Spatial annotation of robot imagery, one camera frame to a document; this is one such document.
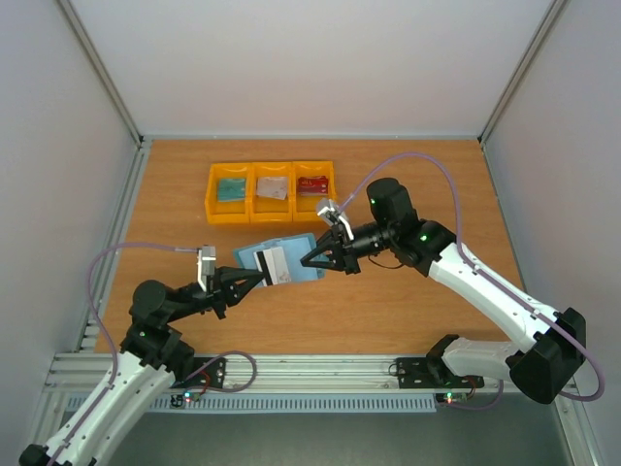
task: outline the brown wood surface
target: brown wood surface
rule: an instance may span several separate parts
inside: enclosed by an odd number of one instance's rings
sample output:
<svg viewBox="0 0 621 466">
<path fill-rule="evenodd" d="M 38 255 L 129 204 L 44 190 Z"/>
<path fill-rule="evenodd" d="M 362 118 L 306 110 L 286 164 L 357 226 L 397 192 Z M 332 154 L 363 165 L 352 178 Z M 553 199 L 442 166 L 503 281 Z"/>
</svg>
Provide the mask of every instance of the brown wood surface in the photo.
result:
<svg viewBox="0 0 621 466">
<path fill-rule="evenodd" d="M 484 262 L 519 283 L 485 161 L 476 141 L 155 141 L 127 234 L 127 241 L 217 247 L 218 265 L 235 265 L 231 250 L 270 238 L 320 234 L 323 223 L 278 226 L 211 226 L 204 197 L 212 162 L 235 160 L 333 160 L 343 200 L 386 157 L 407 150 L 441 160 L 454 176 L 462 201 L 464 238 Z M 401 160 L 382 174 L 405 185 L 420 216 L 450 229 L 455 220 L 448 185 L 429 162 Z M 370 221 L 364 191 L 347 211 L 352 224 Z M 389 252 L 377 261 L 395 264 Z M 197 352 L 421 353 L 446 333 L 505 340 L 484 315 L 448 288 L 412 269 L 385 270 L 361 262 L 362 273 L 328 272 L 323 280 L 255 289 L 218 320 L 213 313 L 176 322 Z M 125 250 L 104 321 L 120 343 L 136 285 L 157 279 L 172 287 L 196 279 L 196 258 L 156 250 Z M 100 339 L 97 350 L 106 350 Z"/>
</svg>

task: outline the red packet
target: red packet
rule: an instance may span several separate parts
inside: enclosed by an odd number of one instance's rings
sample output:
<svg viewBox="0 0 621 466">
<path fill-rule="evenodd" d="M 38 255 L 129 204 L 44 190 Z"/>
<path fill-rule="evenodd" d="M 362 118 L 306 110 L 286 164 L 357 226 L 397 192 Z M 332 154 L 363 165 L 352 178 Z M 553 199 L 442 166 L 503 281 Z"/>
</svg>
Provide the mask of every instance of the red packet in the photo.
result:
<svg viewBox="0 0 621 466">
<path fill-rule="evenodd" d="M 298 194 L 301 196 L 327 196 L 328 183 L 327 177 L 300 177 L 298 179 Z"/>
</svg>

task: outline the robotic arm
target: robotic arm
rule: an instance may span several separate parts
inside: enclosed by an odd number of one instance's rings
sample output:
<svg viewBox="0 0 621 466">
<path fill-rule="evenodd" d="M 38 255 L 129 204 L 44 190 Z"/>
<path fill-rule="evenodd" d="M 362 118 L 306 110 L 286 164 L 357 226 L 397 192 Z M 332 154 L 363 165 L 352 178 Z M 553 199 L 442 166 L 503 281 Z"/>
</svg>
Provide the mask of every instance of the robotic arm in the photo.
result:
<svg viewBox="0 0 621 466">
<path fill-rule="evenodd" d="M 19 465 L 108 464 L 153 400 L 197 369 L 194 349 L 169 324 L 206 311 L 225 318 L 226 309 L 239 304 L 263 279 L 256 270 L 215 267 L 215 248 L 202 247 L 196 283 L 179 289 L 154 280 L 141 283 L 132 298 L 132 324 L 120 345 L 116 373 L 109 371 L 44 446 L 30 445 Z"/>
<path fill-rule="evenodd" d="M 429 372 L 439 386 L 451 375 L 511 380 L 533 400 L 551 403 L 584 356 L 537 314 L 556 322 L 582 346 L 586 342 L 584 317 L 572 308 L 559 313 L 535 300 L 459 245 L 447 228 L 418 218 L 408 191 L 397 180 L 377 180 L 369 184 L 367 195 L 376 221 L 353 229 L 333 201 L 319 204 L 317 213 L 330 229 L 319 238 L 317 248 L 302 258 L 302 264 L 358 274 L 360 257 L 391 250 L 402 264 L 463 296 L 512 341 L 472 342 L 445 336 L 427 354 Z M 328 260 L 317 260 L 322 254 Z"/>
</svg>

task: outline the black mounting plate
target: black mounting plate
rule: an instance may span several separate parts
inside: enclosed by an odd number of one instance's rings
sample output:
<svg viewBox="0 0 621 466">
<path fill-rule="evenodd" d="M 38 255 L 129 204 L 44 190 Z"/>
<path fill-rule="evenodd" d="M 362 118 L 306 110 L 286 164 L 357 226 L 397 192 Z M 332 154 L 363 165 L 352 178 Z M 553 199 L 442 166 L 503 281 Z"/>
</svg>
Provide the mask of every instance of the black mounting plate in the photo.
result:
<svg viewBox="0 0 621 466">
<path fill-rule="evenodd" d="M 427 358 L 398 357 L 391 366 L 391 374 L 398 378 L 399 388 L 472 388 L 471 383 L 463 377 L 450 376 L 445 385 L 438 385 L 427 369 Z M 483 388 L 483 377 L 471 376 L 476 388 Z"/>
<path fill-rule="evenodd" d="M 212 357 L 195 357 L 193 361 L 192 372 L 197 370 L 206 362 L 211 361 L 212 359 Z M 222 388 L 222 386 L 224 385 L 224 377 L 226 376 L 226 359 L 224 357 L 218 358 L 215 363 L 205 369 L 205 372 L 208 376 L 210 376 L 210 387 Z M 195 388 L 198 386 L 203 386 L 205 384 L 204 382 L 202 382 L 204 379 L 205 377 L 202 374 L 197 374 L 192 379 L 180 383 L 175 388 Z"/>
</svg>

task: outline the gray wall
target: gray wall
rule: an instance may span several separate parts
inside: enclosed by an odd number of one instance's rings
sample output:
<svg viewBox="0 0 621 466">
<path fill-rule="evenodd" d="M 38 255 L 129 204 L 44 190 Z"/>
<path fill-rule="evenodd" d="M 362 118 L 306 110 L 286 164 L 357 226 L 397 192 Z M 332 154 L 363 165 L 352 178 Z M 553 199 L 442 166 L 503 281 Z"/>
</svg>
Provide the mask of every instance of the gray wall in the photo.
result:
<svg viewBox="0 0 621 466">
<path fill-rule="evenodd" d="M 133 148 L 54 2 L 3 2 L 0 63 L 0 464 L 16 464 Z"/>
<path fill-rule="evenodd" d="M 550 0 L 74 3 L 144 134 L 473 137 Z"/>
<path fill-rule="evenodd" d="M 488 144 L 528 289 L 588 321 L 605 397 L 587 410 L 619 464 L 621 2 L 572 0 Z M 595 389 L 590 368 L 577 377 Z"/>
</svg>

